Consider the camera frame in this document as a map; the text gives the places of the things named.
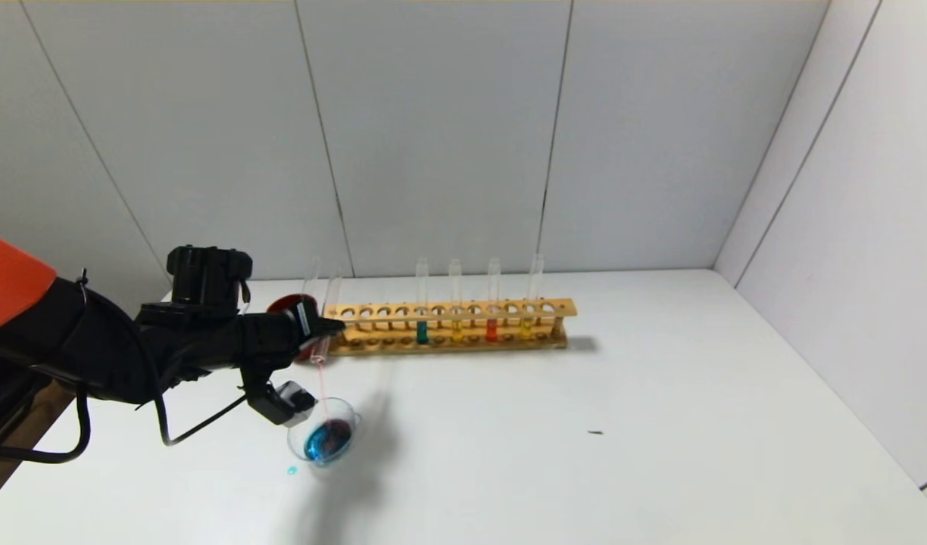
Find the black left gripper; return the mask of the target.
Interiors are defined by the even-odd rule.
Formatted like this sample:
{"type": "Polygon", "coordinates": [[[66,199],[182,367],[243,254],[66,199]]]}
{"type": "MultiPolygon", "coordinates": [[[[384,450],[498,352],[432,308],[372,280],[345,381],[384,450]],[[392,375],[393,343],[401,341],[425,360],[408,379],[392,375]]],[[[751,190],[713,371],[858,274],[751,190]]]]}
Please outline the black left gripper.
{"type": "Polygon", "coordinates": [[[238,361],[292,361],[316,338],[331,338],[346,330],[346,322],[312,313],[302,300],[281,313],[249,313],[236,322],[238,361]]]}

